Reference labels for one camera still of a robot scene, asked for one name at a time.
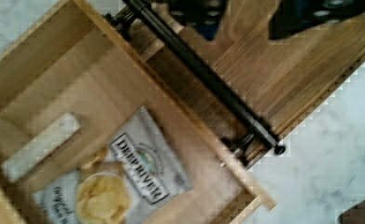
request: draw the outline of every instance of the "wooden furniture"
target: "wooden furniture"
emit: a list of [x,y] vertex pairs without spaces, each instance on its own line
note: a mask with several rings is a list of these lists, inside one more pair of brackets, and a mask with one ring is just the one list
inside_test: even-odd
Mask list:
[[[0,187],[27,223],[47,222],[32,193],[103,147],[142,105],[162,127],[194,187],[147,223],[241,223],[260,205],[275,206],[156,76],[84,0],[60,1],[0,55],[0,165],[65,112],[81,119],[81,130],[28,176],[10,184],[0,172]],[[20,217],[2,219],[13,212],[0,208],[0,223],[22,223]]]
[[[251,109],[281,136],[288,134],[365,61],[365,14],[323,24],[291,38],[268,39],[280,1],[231,0],[215,41],[160,15],[205,59]],[[219,137],[246,130],[144,24],[132,28],[132,46]],[[250,166],[267,150],[255,146]]]

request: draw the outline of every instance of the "white surface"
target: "white surface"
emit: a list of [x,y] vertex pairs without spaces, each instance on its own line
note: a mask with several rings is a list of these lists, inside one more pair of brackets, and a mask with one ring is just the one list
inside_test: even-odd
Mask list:
[[13,183],[43,161],[80,129],[72,113],[66,113],[2,163],[2,171]]
[[[55,0],[0,0],[0,52]],[[100,11],[116,0],[91,0]],[[333,224],[365,198],[365,64],[285,139],[284,157],[266,157],[253,173],[278,201],[246,224]]]

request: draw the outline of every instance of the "potato chip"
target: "potato chip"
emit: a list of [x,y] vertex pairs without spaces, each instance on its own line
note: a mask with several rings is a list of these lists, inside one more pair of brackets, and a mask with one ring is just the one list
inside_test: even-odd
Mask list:
[[119,209],[117,198],[117,193],[114,192],[100,194],[88,200],[86,209],[91,216],[107,219]]
[[100,173],[83,181],[77,191],[77,214],[84,224],[119,224],[132,203],[124,177]]

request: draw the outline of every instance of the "brand label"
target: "brand label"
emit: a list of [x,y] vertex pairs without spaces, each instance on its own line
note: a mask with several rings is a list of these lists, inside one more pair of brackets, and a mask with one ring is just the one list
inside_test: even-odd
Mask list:
[[169,195],[160,179],[150,171],[150,164],[141,159],[133,139],[127,133],[122,134],[109,146],[113,157],[124,163],[127,177],[148,203],[158,203]]

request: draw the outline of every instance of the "black bracket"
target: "black bracket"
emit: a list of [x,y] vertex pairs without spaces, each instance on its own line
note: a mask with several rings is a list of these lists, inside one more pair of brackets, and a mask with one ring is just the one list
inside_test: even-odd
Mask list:
[[285,147],[278,145],[279,138],[273,133],[271,126],[255,115],[214,70],[167,25],[151,8],[148,0],[124,0],[124,2],[129,8],[122,14],[125,18],[123,16],[111,18],[107,15],[105,17],[108,21],[118,31],[122,31],[123,36],[129,37],[126,34],[133,21],[141,20],[246,127],[248,132],[242,138],[234,142],[224,140],[243,164],[247,165],[246,152],[256,140],[261,141],[268,150],[274,148],[274,153],[277,155],[284,153]]

